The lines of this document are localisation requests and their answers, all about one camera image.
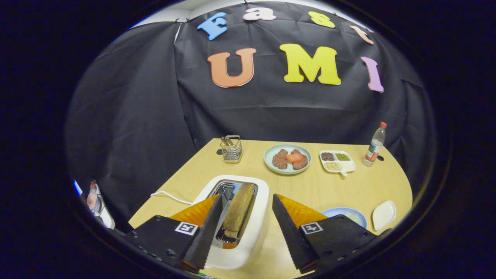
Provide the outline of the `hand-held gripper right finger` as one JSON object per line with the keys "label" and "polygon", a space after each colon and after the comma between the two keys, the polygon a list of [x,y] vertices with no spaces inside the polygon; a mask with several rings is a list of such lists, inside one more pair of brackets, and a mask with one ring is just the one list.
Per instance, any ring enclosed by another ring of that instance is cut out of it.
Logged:
{"label": "hand-held gripper right finger", "polygon": [[382,240],[344,214],[326,217],[297,201],[273,195],[272,210],[296,269],[340,270]]}

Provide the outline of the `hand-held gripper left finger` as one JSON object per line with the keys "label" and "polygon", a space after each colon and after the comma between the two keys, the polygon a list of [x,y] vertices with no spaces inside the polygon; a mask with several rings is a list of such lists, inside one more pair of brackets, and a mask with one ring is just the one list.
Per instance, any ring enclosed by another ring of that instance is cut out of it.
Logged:
{"label": "hand-held gripper left finger", "polygon": [[161,263],[198,272],[205,267],[222,210],[222,197],[214,195],[171,217],[151,217],[126,240]]}

